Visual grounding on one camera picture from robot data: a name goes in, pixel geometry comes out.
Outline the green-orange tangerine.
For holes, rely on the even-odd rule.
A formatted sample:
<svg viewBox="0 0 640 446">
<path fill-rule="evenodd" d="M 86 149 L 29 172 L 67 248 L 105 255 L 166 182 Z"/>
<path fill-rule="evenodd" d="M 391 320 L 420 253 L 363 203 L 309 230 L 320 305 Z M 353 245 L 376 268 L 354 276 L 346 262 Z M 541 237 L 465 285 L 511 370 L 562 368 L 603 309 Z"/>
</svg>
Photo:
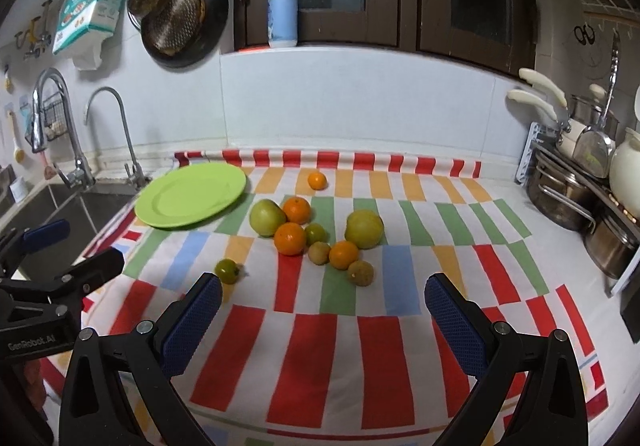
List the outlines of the green-orange tangerine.
<svg viewBox="0 0 640 446">
<path fill-rule="evenodd" d="M 240 267 L 233 259 L 221 259 L 215 266 L 214 274 L 223 284 L 235 284 L 240 279 Z"/>
</svg>

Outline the large green apple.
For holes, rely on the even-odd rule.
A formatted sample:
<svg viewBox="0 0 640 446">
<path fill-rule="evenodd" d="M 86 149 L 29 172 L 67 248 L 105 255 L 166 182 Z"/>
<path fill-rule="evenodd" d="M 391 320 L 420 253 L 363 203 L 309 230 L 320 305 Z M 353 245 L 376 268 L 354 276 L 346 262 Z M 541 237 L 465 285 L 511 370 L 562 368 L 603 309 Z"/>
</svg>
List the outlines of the large green apple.
<svg viewBox="0 0 640 446">
<path fill-rule="evenodd" d="M 250 210 L 250 227 L 264 238 L 272 237 L 287 221 L 280 206 L 270 199 L 259 200 Z"/>
</svg>

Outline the large front orange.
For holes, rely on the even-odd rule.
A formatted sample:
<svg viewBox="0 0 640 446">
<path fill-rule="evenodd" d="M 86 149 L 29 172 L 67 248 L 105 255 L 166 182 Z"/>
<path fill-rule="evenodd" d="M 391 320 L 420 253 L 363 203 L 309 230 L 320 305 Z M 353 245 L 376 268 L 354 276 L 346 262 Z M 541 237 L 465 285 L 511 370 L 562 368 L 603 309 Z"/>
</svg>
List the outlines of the large front orange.
<svg viewBox="0 0 640 446">
<path fill-rule="evenodd" d="M 277 251 L 286 256 L 302 254 L 306 247 L 306 232 L 299 224 L 289 221 L 281 225 L 273 235 Z"/>
</svg>

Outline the brownish green small fruit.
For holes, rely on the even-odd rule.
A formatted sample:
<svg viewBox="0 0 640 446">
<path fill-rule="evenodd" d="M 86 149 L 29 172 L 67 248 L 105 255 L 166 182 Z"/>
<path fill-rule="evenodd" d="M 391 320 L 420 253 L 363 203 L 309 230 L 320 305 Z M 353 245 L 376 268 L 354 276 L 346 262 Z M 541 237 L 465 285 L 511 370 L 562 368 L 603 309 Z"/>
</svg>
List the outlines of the brownish green small fruit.
<svg viewBox="0 0 640 446">
<path fill-rule="evenodd" d="M 367 287 L 374 280 L 374 268 L 366 261 L 352 262 L 347 268 L 347 279 L 357 287 Z"/>
</svg>

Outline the small yellow-green fruit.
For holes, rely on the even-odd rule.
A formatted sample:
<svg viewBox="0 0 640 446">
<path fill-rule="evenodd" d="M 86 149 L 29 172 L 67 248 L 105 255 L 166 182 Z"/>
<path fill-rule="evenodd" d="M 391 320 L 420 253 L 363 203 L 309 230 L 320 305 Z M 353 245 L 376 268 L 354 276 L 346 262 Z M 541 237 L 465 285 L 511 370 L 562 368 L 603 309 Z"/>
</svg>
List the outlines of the small yellow-green fruit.
<svg viewBox="0 0 640 446">
<path fill-rule="evenodd" d="M 329 246 L 329 244 L 318 241 L 311 244 L 307 254 L 308 258 L 311 260 L 311 262 L 314 263 L 314 265 L 321 266 L 329 262 L 330 252 L 331 247 Z"/>
</svg>

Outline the small green citrus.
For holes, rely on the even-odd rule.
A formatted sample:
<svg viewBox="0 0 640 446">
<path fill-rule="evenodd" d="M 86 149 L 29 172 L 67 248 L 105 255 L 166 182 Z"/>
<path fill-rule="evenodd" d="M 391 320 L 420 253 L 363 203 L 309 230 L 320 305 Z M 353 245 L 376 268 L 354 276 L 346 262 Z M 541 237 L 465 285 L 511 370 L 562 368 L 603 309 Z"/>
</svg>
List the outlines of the small green citrus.
<svg viewBox="0 0 640 446">
<path fill-rule="evenodd" d="M 328 243 L 329 234 L 320 224 L 311 223 L 305 227 L 306 242 L 308 247 L 317 242 Z"/>
</svg>

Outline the large yellow-green pomelo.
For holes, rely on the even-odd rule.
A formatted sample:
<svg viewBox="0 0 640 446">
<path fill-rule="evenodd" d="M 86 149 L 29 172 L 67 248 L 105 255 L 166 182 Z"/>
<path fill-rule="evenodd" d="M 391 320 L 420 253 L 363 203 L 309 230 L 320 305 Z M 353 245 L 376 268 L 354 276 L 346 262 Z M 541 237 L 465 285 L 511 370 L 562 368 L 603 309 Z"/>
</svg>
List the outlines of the large yellow-green pomelo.
<svg viewBox="0 0 640 446">
<path fill-rule="evenodd" d="M 344 237 L 361 250 L 376 247 L 384 236 L 380 215 L 371 210 L 356 210 L 348 215 Z"/>
</svg>

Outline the small orange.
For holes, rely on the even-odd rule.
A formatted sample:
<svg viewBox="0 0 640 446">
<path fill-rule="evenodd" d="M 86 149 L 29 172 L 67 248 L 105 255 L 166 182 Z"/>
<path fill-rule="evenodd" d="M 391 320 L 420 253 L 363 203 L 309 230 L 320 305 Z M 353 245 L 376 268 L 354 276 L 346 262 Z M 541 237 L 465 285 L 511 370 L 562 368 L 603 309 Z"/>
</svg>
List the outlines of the small orange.
<svg viewBox="0 0 640 446">
<path fill-rule="evenodd" d="M 328 180 L 322 172 L 314 171 L 308 175 L 307 184 L 313 191 L 321 191 L 328 187 Z"/>
</svg>

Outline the tall chrome faucet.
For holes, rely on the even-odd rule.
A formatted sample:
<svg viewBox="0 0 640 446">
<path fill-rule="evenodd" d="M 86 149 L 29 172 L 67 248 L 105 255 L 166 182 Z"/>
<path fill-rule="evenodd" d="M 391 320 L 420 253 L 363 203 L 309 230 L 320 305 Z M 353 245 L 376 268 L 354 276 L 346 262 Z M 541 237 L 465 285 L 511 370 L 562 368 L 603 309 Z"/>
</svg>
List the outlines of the tall chrome faucet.
<svg viewBox="0 0 640 446">
<path fill-rule="evenodd" d="M 57 68 L 46 68 L 37 77 L 32 90 L 32 152 L 46 151 L 51 141 L 62 136 L 70 140 L 74 168 L 64 172 L 58 164 L 51 162 L 51 169 L 67 188 L 90 189 L 96 180 L 81 150 L 70 107 L 70 92 L 61 72 Z"/>
</svg>

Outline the lower steel pot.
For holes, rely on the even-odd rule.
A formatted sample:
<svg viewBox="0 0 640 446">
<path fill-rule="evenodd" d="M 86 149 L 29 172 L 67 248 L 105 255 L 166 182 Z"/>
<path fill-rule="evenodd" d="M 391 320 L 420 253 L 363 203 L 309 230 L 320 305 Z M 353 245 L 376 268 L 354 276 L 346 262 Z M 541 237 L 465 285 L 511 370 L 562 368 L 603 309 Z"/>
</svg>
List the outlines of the lower steel pot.
<svg viewBox="0 0 640 446">
<path fill-rule="evenodd" d="M 584 236 L 585 249 L 605 276 L 620 279 L 639 241 L 613 215 L 605 214 Z"/>
</svg>

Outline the colourful striped tablecloth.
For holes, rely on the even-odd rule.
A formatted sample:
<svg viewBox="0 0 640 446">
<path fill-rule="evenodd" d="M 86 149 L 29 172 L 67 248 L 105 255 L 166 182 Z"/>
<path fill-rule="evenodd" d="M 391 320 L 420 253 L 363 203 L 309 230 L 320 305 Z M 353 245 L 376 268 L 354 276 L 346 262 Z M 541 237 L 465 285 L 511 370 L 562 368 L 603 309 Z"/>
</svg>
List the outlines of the colourful striped tablecloth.
<svg viewBox="0 0 640 446">
<path fill-rule="evenodd" d="M 244 193 L 208 223 L 177 231 L 118 213 L 94 240 L 125 255 L 116 279 L 92 293 L 82 321 L 101 334 L 155 319 L 201 273 L 233 259 L 241 279 L 175 387 L 221 445 L 426 445 L 471 391 L 424 305 L 424 283 L 442 271 L 491 319 L 516 330 L 563 329 L 578 359 L 587 414 L 608 408 L 597 348 L 558 256 L 582 241 L 540 216 L 521 191 L 491 184 L 480 164 L 326 151 L 182 152 L 180 166 L 226 162 Z M 307 177 L 322 172 L 328 187 Z M 331 243 L 356 210 L 381 216 L 381 242 L 360 256 L 367 287 L 344 271 L 283 256 L 250 228 L 262 199 L 306 199 Z"/>
</svg>

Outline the dish rack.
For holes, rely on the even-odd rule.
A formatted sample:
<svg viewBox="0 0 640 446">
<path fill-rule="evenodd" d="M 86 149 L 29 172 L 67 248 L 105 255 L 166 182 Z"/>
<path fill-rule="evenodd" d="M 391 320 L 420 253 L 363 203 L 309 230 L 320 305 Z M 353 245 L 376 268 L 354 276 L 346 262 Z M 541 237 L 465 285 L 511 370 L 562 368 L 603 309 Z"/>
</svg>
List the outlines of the dish rack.
<svg viewBox="0 0 640 446">
<path fill-rule="evenodd" d="M 533 123 L 529 126 L 520 163 L 518 163 L 518 168 L 515 172 L 515 182 L 522 186 L 526 192 L 527 181 L 533 169 L 532 156 L 535 150 L 539 150 L 544 155 L 547 155 L 550 160 L 555 161 L 555 163 L 560 164 L 569 172 L 573 173 L 577 180 L 597 197 L 598 207 L 597 212 L 594 214 L 596 224 L 605 214 L 611 214 L 639 241 L 639 218 L 635 219 L 623 208 L 614 197 L 613 192 L 608 189 L 608 184 L 605 181 L 592 178 L 586 172 L 582 171 L 577 164 L 573 163 L 573 161 L 563 157 L 560 151 L 556 150 L 553 146 L 552 137 L 555 134 L 554 129 L 540 123 Z M 634 257 L 631 258 L 630 264 L 620 279 L 615 280 L 605 276 L 608 278 L 605 281 L 608 295 L 613 296 L 622 293 L 623 290 L 628 287 L 628 284 L 631 283 L 636 273 L 639 273 L 639 249 L 634 253 Z"/>
</svg>

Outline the tissue pack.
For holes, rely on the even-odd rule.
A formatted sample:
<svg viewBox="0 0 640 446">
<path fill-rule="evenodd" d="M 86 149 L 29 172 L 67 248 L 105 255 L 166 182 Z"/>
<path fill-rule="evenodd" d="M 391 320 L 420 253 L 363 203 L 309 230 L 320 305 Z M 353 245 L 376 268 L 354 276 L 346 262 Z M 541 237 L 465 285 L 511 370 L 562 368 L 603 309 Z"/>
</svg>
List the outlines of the tissue pack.
<svg viewBox="0 0 640 446">
<path fill-rule="evenodd" d="M 78 71 L 96 71 L 102 45 L 116 31 L 125 0 L 63 0 L 52 51 L 70 59 Z"/>
</svg>

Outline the white blue soap bottle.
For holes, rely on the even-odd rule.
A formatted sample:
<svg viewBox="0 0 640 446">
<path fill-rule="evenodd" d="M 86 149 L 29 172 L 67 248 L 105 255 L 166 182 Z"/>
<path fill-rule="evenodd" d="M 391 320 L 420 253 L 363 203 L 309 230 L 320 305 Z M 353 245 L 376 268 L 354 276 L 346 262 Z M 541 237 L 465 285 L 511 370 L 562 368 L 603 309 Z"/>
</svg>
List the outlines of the white blue soap bottle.
<svg viewBox="0 0 640 446">
<path fill-rule="evenodd" d="M 271 48 L 297 45 L 297 0 L 268 0 L 268 44 Z"/>
</svg>

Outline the wall hook rail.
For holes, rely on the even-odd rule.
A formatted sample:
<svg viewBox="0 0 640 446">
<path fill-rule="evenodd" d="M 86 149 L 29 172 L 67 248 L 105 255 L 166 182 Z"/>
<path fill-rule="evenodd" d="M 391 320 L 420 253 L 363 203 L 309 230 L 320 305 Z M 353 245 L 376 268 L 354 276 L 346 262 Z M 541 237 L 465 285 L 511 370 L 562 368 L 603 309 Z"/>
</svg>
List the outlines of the wall hook rail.
<svg viewBox="0 0 640 446">
<path fill-rule="evenodd" d="M 46 0 L 41 4 L 40 16 L 30 20 L 28 30 L 19 31 L 14 35 L 15 48 L 21 50 L 25 42 L 28 47 L 24 51 L 24 59 L 37 59 L 51 46 L 52 34 L 48 29 L 49 12 L 53 0 Z"/>
</svg>

